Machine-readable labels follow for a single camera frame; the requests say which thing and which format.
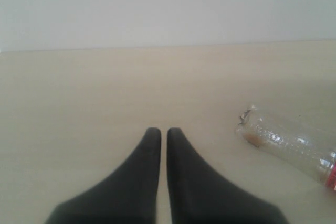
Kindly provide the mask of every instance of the empty water bottle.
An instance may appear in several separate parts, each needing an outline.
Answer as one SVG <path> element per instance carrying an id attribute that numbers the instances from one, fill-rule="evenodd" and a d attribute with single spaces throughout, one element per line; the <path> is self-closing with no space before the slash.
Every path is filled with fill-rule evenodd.
<path id="1" fill-rule="evenodd" d="M 247 142 L 336 190 L 336 148 L 330 146 L 335 143 L 332 136 L 255 105 L 249 106 L 240 120 L 236 132 Z"/>

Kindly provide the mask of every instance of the white wall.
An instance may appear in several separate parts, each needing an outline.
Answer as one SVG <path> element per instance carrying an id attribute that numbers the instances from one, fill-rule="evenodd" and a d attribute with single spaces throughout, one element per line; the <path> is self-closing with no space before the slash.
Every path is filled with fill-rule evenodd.
<path id="1" fill-rule="evenodd" d="M 0 0 L 2 51 L 336 38 L 336 0 Z"/>

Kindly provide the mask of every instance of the red label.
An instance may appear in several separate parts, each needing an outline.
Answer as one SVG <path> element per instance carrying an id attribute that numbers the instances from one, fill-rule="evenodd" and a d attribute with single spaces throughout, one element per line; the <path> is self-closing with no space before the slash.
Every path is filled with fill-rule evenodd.
<path id="1" fill-rule="evenodd" d="M 327 179 L 326 186 L 336 190 L 336 164 Z"/>

